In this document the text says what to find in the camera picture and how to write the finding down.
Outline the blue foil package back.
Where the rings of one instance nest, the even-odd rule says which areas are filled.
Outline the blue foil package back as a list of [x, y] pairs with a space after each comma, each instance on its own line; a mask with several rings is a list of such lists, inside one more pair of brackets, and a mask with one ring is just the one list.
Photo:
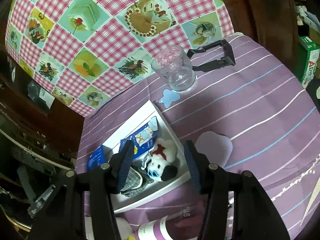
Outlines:
[[105, 163], [105, 154], [103, 145], [101, 145], [89, 156], [87, 162], [87, 172], [99, 167], [103, 163]]

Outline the green plaid cat pouch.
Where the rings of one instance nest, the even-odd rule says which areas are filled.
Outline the green plaid cat pouch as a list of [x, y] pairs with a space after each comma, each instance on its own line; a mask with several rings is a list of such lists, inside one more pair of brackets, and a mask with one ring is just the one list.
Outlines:
[[121, 189], [120, 193], [125, 197], [132, 198], [141, 194], [153, 182], [154, 180], [141, 172], [138, 167], [131, 165], [125, 186]]

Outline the blue eye mask package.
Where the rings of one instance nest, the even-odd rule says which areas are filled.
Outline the blue eye mask package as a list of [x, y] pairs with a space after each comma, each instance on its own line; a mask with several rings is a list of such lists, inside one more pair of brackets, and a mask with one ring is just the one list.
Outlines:
[[158, 122], [157, 117], [153, 116], [146, 124], [120, 141], [119, 151], [123, 149], [128, 140], [132, 140], [134, 144], [132, 160], [134, 161], [149, 152], [149, 150], [153, 149], [157, 136]]

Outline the panda plush with sunglasses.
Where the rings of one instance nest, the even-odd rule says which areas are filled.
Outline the panda plush with sunglasses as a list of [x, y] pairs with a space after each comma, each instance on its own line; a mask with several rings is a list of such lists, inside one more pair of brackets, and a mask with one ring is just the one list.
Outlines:
[[156, 139], [154, 148], [144, 159], [142, 169], [156, 182], [166, 182], [178, 174], [177, 146], [173, 140]]

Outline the purple white tube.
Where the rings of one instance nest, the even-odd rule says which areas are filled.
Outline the purple white tube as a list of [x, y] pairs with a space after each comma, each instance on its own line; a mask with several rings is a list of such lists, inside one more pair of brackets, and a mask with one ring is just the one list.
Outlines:
[[199, 201], [183, 207], [173, 215], [145, 223], [135, 231], [135, 239], [197, 239], [205, 209], [206, 202]]

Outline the white shallow box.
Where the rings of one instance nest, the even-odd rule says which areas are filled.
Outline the white shallow box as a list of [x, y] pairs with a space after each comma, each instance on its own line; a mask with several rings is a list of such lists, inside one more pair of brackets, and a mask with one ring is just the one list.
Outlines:
[[151, 101], [140, 107], [103, 143], [107, 155], [118, 153], [127, 140], [134, 143], [133, 170], [121, 192], [112, 196], [116, 213], [153, 201], [190, 179], [183, 146]]

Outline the purple striped tablecloth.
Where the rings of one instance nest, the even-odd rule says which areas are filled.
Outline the purple striped tablecloth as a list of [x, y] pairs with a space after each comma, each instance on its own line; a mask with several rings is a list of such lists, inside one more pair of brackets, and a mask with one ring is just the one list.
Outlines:
[[236, 64], [197, 73], [197, 83], [169, 106], [167, 85], [153, 74], [84, 120], [76, 172], [89, 155], [147, 101], [161, 111], [180, 141], [207, 131], [226, 135], [233, 150], [226, 168], [251, 171], [280, 213], [291, 239], [311, 223], [319, 200], [319, 112], [295, 76], [250, 37], [227, 37]]

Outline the dark wooden cabinet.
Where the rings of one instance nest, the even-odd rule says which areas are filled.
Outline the dark wooden cabinet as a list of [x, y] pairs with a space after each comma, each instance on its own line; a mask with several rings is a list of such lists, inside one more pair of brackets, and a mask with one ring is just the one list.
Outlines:
[[40, 90], [1, 47], [1, 115], [33, 152], [74, 169], [84, 117], [57, 99], [47, 106]]

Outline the clear drinking glass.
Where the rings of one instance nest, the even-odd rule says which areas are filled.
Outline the clear drinking glass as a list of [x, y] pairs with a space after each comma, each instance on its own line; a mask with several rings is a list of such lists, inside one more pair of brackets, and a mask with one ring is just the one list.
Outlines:
[[159, 52], [153, 58], [151, 68], [164, 83], [178, 93], [190, 91], [196, 82], [191, 61], [178, 45], [169, 46]]

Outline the black plastic clip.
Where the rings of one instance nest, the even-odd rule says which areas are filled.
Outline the black plastic clip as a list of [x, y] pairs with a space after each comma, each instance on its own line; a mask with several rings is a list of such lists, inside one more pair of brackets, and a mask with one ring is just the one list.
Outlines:
[[195, 60], [202, 56], [208, 56], [209, 54], [212, 54], [220, 48], [222, 48], [221, 52], [214, 56], [211, 56], [202, 64], [198, 66], [193, 66], [193, 71], [206, 73], [227, 66], [235, 66], [236, 61], [233, 54], [232, 46], [225, 39], [215, 41], [213, 43], [203, 46], [200, 49], [189, 49], [187, 52], [187, 57], [190, 60]]

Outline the pink checkered picture cloth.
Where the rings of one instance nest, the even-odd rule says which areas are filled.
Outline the pink checkered picture cloth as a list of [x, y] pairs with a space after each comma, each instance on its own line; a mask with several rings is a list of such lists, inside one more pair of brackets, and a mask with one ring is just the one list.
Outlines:
[[81, 116], [153, 74], [168, 46], [198, 48], [234, 31], [223, 0], [13, 0], [9, 55]]

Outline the green white cardboard box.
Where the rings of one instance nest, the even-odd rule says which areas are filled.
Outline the green white cardboard box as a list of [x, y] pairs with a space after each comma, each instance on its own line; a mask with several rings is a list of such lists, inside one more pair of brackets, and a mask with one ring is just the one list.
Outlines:
[[307, 36], [300, 37], [299, 42], [302, 52], [300, 82], [302, 83], [303, 88], [306, 88], [315, 75], [317, 61], [319, 59], [319, 45]]

